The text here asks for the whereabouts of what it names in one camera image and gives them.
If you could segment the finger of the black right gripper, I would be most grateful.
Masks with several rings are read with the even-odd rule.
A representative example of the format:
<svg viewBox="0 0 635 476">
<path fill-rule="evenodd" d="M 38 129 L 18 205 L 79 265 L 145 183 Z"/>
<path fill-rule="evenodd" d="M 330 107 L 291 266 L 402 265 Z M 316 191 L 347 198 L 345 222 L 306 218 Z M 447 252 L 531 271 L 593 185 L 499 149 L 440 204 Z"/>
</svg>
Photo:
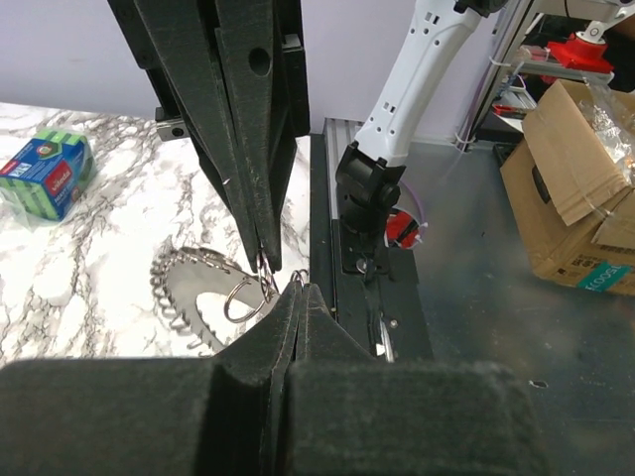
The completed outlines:
<svg viewBox="0 0 635 476">
<path fill-rule="evenodd" d="M 259 251 L 253 213 L 218 58 L 196 1 L 138 1 L 136 7 L 190 129 L 199 164 L 232 212 L 247 253 Z"/>
<path fill-rule="evenodd" d="M 276 1 L 218 1 L 219 44 L 228 78 L 229 104 L 240 157 L 237 166 L 248 212 L 245 251 L 251 265 L 267 259 L 282 268 L 279 208 L 283 198 L 272 182 L 290 154 L 290 102 L 286 90 L 283 37 Z"/>
</svg>

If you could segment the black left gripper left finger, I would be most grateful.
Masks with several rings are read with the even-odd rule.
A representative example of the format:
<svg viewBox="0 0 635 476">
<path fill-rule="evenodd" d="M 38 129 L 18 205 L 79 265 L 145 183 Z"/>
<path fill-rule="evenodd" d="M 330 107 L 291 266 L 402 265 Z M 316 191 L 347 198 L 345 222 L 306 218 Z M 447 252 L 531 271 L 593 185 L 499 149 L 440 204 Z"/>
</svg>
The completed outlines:
<svg viewBox="0 0 635 476">
<path fill-rule="evenodd" d="M 23 360 L 1 372 L 5 475 L 270 475 L 302 300 L 207 358 Z"/>
</svg>

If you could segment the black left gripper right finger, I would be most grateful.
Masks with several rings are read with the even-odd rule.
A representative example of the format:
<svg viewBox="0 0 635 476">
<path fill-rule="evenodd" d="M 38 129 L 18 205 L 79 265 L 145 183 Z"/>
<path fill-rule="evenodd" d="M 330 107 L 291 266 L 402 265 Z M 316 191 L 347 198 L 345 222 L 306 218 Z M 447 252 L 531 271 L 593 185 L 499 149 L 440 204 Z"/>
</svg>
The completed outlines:
<svg viewBox="0 0 635 476">
<path fill-rule="evenodd" d="M 546 452 L 521 382 L 492 362 L 386 363 L 290 285 L 279 475 L 542 475 Z"/>
</svg>

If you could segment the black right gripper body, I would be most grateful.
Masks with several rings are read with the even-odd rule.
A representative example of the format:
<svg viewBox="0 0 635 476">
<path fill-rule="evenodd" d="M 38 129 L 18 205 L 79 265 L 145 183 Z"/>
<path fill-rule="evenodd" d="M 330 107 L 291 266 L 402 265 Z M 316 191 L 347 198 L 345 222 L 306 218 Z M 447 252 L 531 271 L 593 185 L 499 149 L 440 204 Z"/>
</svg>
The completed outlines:
<svg viewBox="0 0 635 476">
<path fill-rule="evenodd" d="M 130 49 L 136 64 L 146 72 L 159 105 L 155 118 L 158 123 L 167 125 L 169 137 L 175 135 L 173 131 L 180 128 L 185 135 L 191 138 L 182 113 L 180 112 L 177 98 L 171 89 L 167 75 L 162 70 L 155 47 L 143 24 L 140 13 L 136 7 L 138 1 L 112 1 L 109 4 L 120 31 Z M 207 27 L 207 36 L 212 53 L 218 58 L 226 89 L 228 103 L 228 78 L 223 69 L 223 49 L 219 44 L 219 20 L 216 3 L 218 1 L 196 1 L 201 16 Z M 284 65 L 287 79 L 286 90 L 289 94 L 291 144 L 284 148 L 290 156 L 282 160 L 278 166 L 281 171 L 275 181 L 281 179 L 283 169 L 292 159 L 292 146 L 296 138 L 304 136 L 310 129 L 310 108 L 308 98 L 308 81 L 306 69 L 306 52 L 304 48 L 304 34 L 302 25 L 302 9 L 298 1 L 276 1 L 278 3 L 278 16 L 281 34 L 283 37 Z"/>
</svg>

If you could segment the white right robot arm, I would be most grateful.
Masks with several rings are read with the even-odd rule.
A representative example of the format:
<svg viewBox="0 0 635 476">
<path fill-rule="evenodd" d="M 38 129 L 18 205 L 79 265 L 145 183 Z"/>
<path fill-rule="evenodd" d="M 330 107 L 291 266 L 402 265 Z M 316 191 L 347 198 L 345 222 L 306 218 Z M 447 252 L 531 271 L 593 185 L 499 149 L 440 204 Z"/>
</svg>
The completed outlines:
<svg viewBox="0 0 635 476">
<path fill-rule="evenodd" d="M 400 195 L 417 125 L 454 56 L 500 1 L 419 1 L 402 48 L 335 180 L 343 227 L 375 248 Z M 113 1 L 160 103 L 180 120 L 231 212 L 252 270 L 282 267 L 281 214 L 297 140 L 310 130 L 297 1 Z"/>
</svg>

